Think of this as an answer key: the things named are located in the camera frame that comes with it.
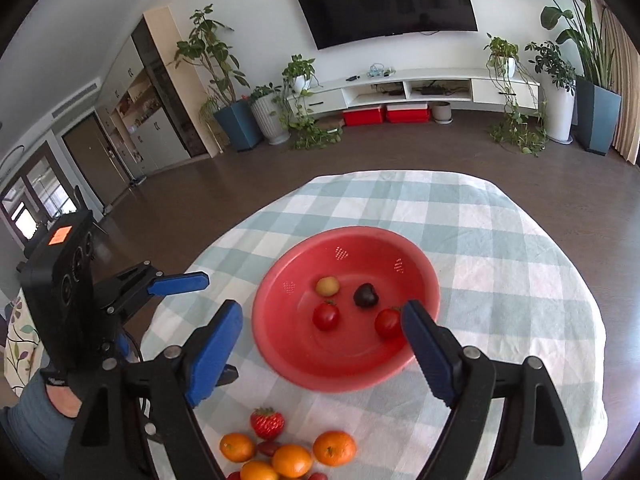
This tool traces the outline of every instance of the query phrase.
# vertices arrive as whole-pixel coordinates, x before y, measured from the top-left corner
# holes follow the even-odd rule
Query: air conditioning vent
[[[58,108],[52,111],[51,115],[55,119],[59,115],[62,115],[68,108],[71,108],[74,104],[76,104],[80,99],[82,99],[85,95],[90,94],[91,92],[98,89],[98,85],[96,83],[91,83],[86,88],[83,88],[76,95],[74,95],[71,99],[62,103]]]

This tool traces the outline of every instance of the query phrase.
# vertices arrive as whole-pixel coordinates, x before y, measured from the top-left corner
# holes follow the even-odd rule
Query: camera lens
[[[76,282],[80,281],[80,276],[82,275],[82,248],[76,248],[74,252],[74,259],[71,264],[71,273],[74,276]]]
[[[71,295],[73,293],[73,286],[71,285],[71,276],[65,274],[65,277],[62,278],[62,285],[60,287],[62,293],[62,303],[65,306],[69,306],[71,303]]]
[[[94,255],[94,237],[91,233],[87,233],[84,238],[84,254],[87,258],[91,258]]]

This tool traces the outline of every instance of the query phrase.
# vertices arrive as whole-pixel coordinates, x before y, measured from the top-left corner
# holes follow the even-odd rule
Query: red storage box
[[[342,112],[347,126],[363,126],[364,124],[382,124],[385,122],[385,107],[383,105],[356,108]]]
[[[386,107],[386,120],[390,123],[425,123],[431,117],[427,103],[397,104]]]

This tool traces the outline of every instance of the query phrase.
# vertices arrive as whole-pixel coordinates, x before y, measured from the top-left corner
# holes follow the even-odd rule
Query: red bowl
[[[313,311],[325,298],[316,283],[340,281],[331,299],[340,323],[318,330]],[[353,293],[372,283],[380,297],[375,308],[353,303]],[[404,337],[381,339],[374,329],[378,312],[420,300],[436,319],[440,287],[429,259],[411,241],[377,227],[342,227],[299,243],[262,280],[252,313],[255,342],[264,360],[285,379],[318,392],[369,388],[398,373],[414,352]]]

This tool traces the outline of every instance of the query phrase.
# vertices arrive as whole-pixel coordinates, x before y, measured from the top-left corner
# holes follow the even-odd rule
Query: person
[[[80,407],[69,387],[34,374],[18,403],[0,410],[2,478],[58,480]]]

